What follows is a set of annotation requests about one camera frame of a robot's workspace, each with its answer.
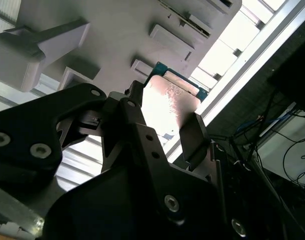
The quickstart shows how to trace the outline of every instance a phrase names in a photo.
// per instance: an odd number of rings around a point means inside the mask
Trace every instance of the robotic arm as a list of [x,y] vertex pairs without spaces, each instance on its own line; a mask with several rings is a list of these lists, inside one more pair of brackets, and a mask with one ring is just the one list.
[[305,239],[257,163],[229,162],[200,115],[179,131],[190,167],[169,164],[146,126],[143,88],[106,97],[84,83],[0,112],[0,187],[28,203],[42,198],[62,150],[102,137],[102,173],[52,205],[41,239]]

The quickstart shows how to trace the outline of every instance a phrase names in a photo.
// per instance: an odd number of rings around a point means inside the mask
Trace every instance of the white plastic part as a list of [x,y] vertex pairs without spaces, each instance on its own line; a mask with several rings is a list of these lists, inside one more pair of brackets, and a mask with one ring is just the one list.
[[185,61],[188,61],[190,54],[195,51],[192,46],[158,24],[154,26],[149,36],[162,44],[165,48],[178,54]]
[[24,28],[0,33],[0,81],[30,91],[46,66],[83,43],[88,28],[81,19],[37,33]]
[[131,65],[131,70],[135,71],[142,78],[146,79],[153,70],[153,68],[148,64],[144,63],[143,61],[135,59],[133,64]]

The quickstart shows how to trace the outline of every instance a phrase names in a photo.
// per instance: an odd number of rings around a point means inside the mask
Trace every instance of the black metal bracket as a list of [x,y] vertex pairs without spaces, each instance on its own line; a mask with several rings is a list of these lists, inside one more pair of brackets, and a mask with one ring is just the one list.
[[0,182],[40,186],[51,181],[65,140],[70,137],[71,144],[85,137],[71,134],[74,116],[100,109],[105,100],[103,91],[85,83],[1,111]]

